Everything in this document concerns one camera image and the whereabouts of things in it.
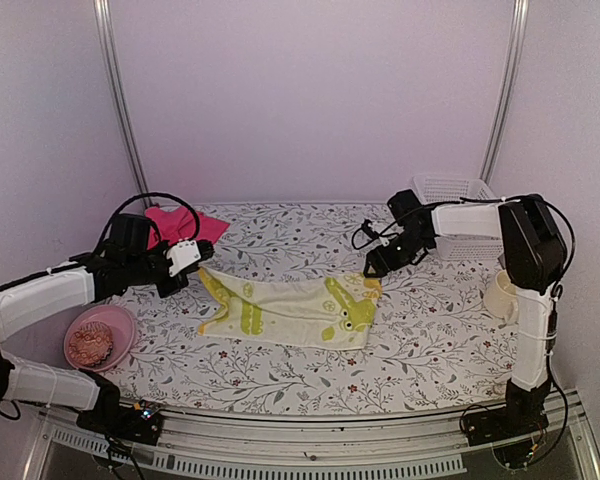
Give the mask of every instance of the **red cloth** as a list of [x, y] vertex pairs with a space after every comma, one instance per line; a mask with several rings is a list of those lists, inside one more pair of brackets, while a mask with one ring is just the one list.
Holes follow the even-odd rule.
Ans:
[[[171, 212], [162, 210], [160, 207], [148, 208], [145, 215], [156, 222], [163, 240], [168, 240], [169, 245], [174, 245], [180, 240], [191, 238], [196, 230], [196, 222], [193, 215], [185, 207], [178, 207]], [[198, 212], [200, 217], [200, 232], [197, 239], [209, 240], [216, 243], [222, 234], [229, 228], [227, 222], [207, 217]], [[158, 244], [158, 234], [151, 230], [149, 236], [149, 248]]]

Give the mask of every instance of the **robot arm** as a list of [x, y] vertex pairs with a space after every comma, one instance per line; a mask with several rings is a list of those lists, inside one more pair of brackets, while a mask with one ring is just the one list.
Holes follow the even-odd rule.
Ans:
[[564, 240], [547, 205], [538, 195], [493, 203], [422, 205], [411, 190], [399, 192], [388, 206], [403, 232], [367, 254], [365, 275], [383, 277], [417, 264], [435, 248], [437, 236], [502, 238], [504, 263], [518, 297], [517, 360], [507, 384], [506, 407], [463, 417], [472, 444], [522, 435], [547, 423], [543, 412], [551, 388], [547, 358], [555, 344], [559, 281], [567, 261]]
[[[101, 254], [79, 255], [0, 287], [0, 344], [40, 320], [121, 295], [130, 286], [154, 284], [160, 297], [172, 295], [188, 284], [186, 275], [197, 270], [200, 261], [213, 255], [211, 243], [204, 240], [172, 247], [160, 242], [146, 250], [150, 228], [145, 217], [119, 214]], [[117, 387], [97, 374], [53, 368], [3, 355], [0, 349], [0, 401], [73, 407], [84, 411], [81, 426], [105, 433], [115, 429], [124, 413], [119, 399]]]

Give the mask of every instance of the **yellow cloth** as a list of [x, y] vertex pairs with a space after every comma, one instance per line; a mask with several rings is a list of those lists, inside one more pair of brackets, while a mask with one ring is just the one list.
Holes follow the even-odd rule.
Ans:
[[367, 344], [380, 282], [362, 274], [303, 282], [252, 282], [209, 268], [200, 279], [221, 305], [199, 333], [215, 337], [353, 350]]

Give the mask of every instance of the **pink bowl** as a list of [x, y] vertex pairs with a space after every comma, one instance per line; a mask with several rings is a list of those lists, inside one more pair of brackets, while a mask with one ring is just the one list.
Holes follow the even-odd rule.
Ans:
[[[102, 322], [111, 329], [113, 334], [113, 349], [109, 357], [97, 367], [85, 367], [75, 362], [69, 356], [69, 340], [84, 324]], [[90, 308], [76, 318], [64, 337], [64, 356], [67, 362], [78, 369], [101, 373], [115, 367], [129, 353], [136, 340], [136, 319], [122, 307], [115, 305], [99, 305]]]

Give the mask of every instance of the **white wall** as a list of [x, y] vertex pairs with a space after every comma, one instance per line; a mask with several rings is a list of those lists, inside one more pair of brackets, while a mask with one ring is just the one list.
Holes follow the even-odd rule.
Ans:
[[147, 179], [194, 202], [386, 201], [415, 173], [475, 176], [513, 4], [112, 2]]
[[[131, 178], [93, 2], [0, 0], [0, 284], [91, 249], [133, 193]], [[20, 332], [7, 348], [62, 363], [74, 315]], [[0, 479], [21, 475], [31, 423], [0, 419]]]
[[556, 365], [600, 446], [600, 2], [531, 2], [493, 187], [541, 192], [575, 227]]

